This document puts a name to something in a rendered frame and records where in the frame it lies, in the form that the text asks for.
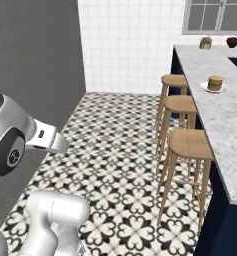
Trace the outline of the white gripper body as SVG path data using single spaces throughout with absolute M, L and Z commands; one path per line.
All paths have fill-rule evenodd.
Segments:
M 50 147 L 51 153 L 65 154 L 69 148 L 69 143 L 61 133 L 57 133 L 54 142 Z

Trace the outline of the grey fridge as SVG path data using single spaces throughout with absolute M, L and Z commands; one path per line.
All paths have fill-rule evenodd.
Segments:
M 0 0 L 0 92 L 65 126 L 86 92 L 78 0 Z

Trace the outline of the dark blue dining counter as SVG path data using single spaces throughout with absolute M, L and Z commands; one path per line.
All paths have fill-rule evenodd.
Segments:
M 237 47 L 173 48 L 215 157 L 213 195 L 193 256 L 237 256 L 237 67 L 230 57 L 237 58 Z M 199 87 L 212 75 L 222 76 L 228 90 L 214 94 Z

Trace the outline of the brown pancake stack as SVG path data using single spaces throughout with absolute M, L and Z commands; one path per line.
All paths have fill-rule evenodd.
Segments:
M 223 83 L 222 76 L 212 75 L 209 77 L 208 87 L 213 90 L 219 90 L 222 86 L 222 83 Z

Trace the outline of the wooden bar stool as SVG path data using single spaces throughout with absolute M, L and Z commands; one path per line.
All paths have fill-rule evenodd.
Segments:
M 156 123 L 158 125 L 161 121 L 161 117 L 163 114 L 163 107 L 164 107 L 164 99 L 167 96 L 167 91 L 169 88 L 179 88 L 180 95 L 187 94 L 187 81 L 184 75 L 182 74 L 166 74 L 161 77 L 162 82 L 162 91 L 160 94 L 160 100 L 158 104 L 158 110 L 156 115 Z
M 167 138 L 170 117 L 172 113 L 180 115 L 180 124 L 187 129 L 195 128 L 196 106 L 191 96 L 175 95 L 166 96 L 159 111 L 159 124 L 157 125 L 157 148 L 156 152 L 162 156 Z
M 196 173 L 193 182 L 174 179 L 174 171 L 178 158 L 196 161 Z M 211 162 L 213 160 L 214 156 L 203 130 L 175 129 L 170 132 L 168 136 L 167 157 L 157 188 L 157 192 L 160 192 L 164 177 L 167 177 L 157 224 L 160 224 L 161 222 L 171 182 L 190 184 L 193 188 L 193 195 L 197 196 L 199 203 L 198 232 L 201 232 L 208 180 L 210 176 Z

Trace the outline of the white plate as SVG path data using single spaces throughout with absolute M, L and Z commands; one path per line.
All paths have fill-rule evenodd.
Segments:
M 227 84 L 222 84 L 221 88 L 219 90 L 213 90 L 213 89 L 210 89 L 208 87 L 208 82 L 202 82 L 199 84 L 199 87 L 201 87 L 203 90 L 209 92 L 209 93 L 214 93 L 214 94 L 218 94 L 218 93 L 223 93 L 225 91 L 228 90 L 228 86 Z

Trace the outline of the plant in yellow pot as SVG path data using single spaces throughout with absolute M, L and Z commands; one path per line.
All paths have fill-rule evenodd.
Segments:
M 212 38 L 211 37 L 202 37 L 200 40 L 200 49 L 210 49 L 212 46 Z

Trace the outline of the grey framed window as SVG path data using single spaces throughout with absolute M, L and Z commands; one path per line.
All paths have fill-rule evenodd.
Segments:
M 237 35 L 237 0 L 185 0 L 184 35 Z

